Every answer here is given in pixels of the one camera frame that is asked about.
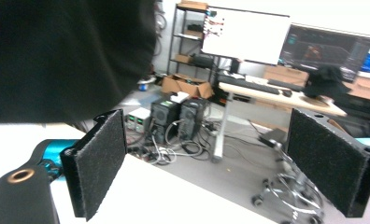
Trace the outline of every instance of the table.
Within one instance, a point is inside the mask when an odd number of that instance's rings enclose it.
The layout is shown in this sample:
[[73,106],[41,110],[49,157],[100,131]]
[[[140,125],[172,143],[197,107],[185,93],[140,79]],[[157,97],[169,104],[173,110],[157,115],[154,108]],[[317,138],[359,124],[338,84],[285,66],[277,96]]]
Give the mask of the table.
[[[248,77],[247,81],[255,81],[258,84],[267,85],[267,79],[257,78],[257,77]],[[228,97],[226,99],[226,106],[223,113],[221,129],[217,134],[216,142],[215,142],[215,149],[213,155],[213,161],[218,162],[222,159],[223,153],[223,139],[224,139],[224,129],[226,125],[226,120],[228,119],[230,107],[233,103],[234,94],[240,94],[252,97],[257,100],[266,101],[270,103],[274,103],[277,105],[284,105],[288,107],[302,107],[306,109],[310,109],[316,112],[320,112],[323,114],[330,114],[335,116],[346,116],[347,113],[334,105],[333,103],[328,103],[328,105],[315,105],[311,104],[308,101],[305,101],[306,98],[302,92],[292,92],[291,97],[286,97],[282,94],[276,95],[264,91],[256,91],[251,90],[248,88],[239,87],[236,85],[232,85],[229,83],[220,82],[220,88],[224,91],[228,92]]]
[[[44,139],[79,139],[65,124],[0,125],[0,176],[26,162]],[[60,222],[86,223],[73,215],[64,180],[50,184]],[[262,223],[272,220],[175,175],[127,155],[97,214],[88,223]]]

